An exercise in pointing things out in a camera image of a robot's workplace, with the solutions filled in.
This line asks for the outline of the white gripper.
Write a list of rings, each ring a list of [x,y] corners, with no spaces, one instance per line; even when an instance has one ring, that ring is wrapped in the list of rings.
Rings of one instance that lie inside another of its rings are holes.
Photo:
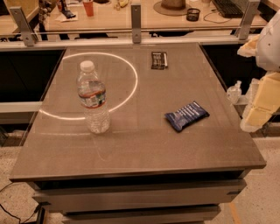
[[[240,127],[259,130],[280,108],[280,10],[262,29],[256,45],[256,64],[267,72],[258,82],[254,99],[242,115]]]

